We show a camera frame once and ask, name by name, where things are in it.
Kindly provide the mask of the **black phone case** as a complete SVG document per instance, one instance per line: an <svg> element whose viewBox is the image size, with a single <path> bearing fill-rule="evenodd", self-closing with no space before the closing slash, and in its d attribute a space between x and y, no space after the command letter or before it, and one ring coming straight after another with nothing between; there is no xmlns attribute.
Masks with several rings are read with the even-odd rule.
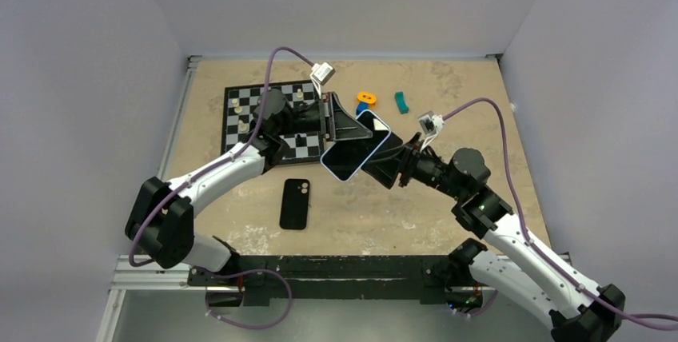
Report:
<svg viewBox="0 0 678 342"><path fill-rule="evenodd" d="M309 213L310 182L287 179L283 186L279 225L285 230L306 229Z"/></svg>

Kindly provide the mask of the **phone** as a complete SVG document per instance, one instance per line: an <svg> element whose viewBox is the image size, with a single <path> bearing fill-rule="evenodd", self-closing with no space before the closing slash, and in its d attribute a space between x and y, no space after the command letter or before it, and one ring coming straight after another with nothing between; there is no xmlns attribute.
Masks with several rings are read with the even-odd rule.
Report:
<svg viewBox="0 0 678 342"><path fill-rule="evenodd" d="M321 156L321 165L338 181L349 181L391 137L390 127L372 110L357 116L357 122L368 130L368 137L339 141Z"/></svg>

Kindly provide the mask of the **black smartphone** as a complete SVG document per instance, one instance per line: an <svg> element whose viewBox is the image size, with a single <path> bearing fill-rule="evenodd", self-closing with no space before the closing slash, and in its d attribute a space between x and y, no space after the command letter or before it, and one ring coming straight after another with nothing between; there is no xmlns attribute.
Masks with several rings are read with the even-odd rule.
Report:
<svg viewBox="0 0 678 342"><path fill-rule="evenodd" d="M378 157L388 157L393 153L397 153L402 147L402 144L403 140L395 133L391 133L375 155Z"/></svg>

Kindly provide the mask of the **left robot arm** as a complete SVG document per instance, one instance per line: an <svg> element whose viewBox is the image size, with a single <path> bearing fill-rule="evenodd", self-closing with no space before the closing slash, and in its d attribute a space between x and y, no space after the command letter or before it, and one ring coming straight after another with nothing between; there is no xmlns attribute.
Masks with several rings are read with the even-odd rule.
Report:
<svg viewBox="0 0 678 342"><path fill-rule="evenodd" d="M163 268L186 263L207 270L219 285L238 275L237 252L217 237L196 233L194 219L243 182L277 166L289 146L284 137L329 131L333 145L321 163L339 181L351 178L391 134L370 110L349 116L333 101L292 107L280 90L263 86L245 142L202 167L169 181L143 182L124 229L134 249Z"/></svg>

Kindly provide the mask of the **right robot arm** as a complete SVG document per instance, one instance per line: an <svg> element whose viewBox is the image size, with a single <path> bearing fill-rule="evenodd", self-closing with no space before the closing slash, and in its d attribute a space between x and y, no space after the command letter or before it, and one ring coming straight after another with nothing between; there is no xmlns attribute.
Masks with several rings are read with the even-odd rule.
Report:
<svg viewBox="0 0 678 342"><path fill-rule="evenodd" d="M487 185L490 171L481 152L457 150L449 162L406 145L375 157L363 170L384 187L419 181L451 198L452 213L474 234L449 254L458 283L475 280L495 288L549 330L555 341L607 341L619 329L625 295L601 286L554 253L524 225L511 206Z"/></svg>

